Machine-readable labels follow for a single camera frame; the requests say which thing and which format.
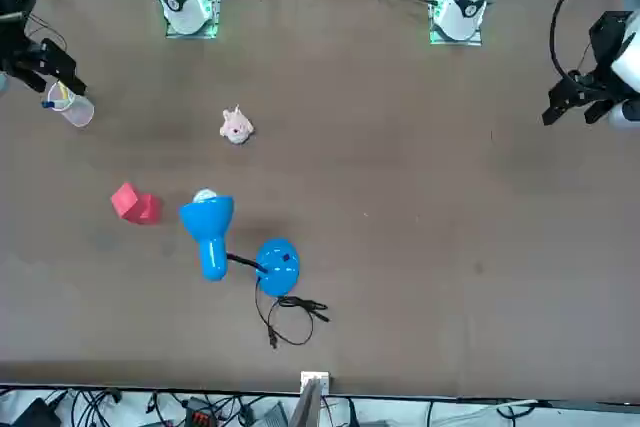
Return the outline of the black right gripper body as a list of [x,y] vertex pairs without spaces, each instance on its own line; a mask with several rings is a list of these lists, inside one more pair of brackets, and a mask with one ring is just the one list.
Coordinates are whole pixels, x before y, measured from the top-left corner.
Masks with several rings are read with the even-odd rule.
[[35,43],[26,35],[26,8],[31,0],[1,0],[1,70],[32,72]]

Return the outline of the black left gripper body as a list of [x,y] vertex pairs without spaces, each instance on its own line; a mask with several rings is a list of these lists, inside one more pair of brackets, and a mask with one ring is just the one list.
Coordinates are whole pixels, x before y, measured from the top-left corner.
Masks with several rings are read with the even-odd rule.
[[608,68],[618,53],[631,11],[605,11],[589,29],[598,68]]

